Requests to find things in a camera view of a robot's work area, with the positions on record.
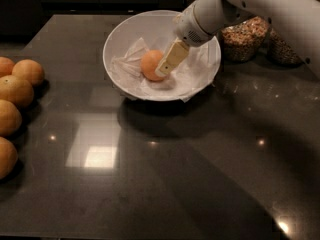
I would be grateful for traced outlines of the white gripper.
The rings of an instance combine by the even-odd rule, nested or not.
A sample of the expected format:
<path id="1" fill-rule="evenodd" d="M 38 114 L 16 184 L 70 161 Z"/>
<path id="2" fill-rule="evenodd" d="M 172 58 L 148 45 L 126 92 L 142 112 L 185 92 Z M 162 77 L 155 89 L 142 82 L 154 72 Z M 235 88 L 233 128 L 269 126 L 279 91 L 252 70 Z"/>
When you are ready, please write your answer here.
<path id="1" fill-rule="evenodd" d="M 209 42 L 213 35 L 207 33 L 199 25 L 195 5 L 191 4 L 174 18 L 174 33 L 179 39 L 174 40 L 165 51 L 155 69 L 158 77 L 168 76 L 188 56 L 191 47 L 199 47 Z"/>

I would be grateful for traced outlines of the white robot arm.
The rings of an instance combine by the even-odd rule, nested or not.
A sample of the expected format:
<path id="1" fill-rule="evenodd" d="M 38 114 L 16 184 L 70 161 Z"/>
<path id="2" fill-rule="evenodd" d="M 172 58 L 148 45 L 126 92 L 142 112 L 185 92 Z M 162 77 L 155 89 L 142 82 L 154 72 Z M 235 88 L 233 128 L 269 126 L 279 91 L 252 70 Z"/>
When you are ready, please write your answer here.
<path id="1" fill-rule="evenodd" d="M 187 57 L 191 47 L 207 43 L 222 28 L 252 16 L 267 20 L 320 77 L 320 4 L 316 0 L 196 0 L 178 16 L 176 40 L 155 73 L 167 76 Z"/>

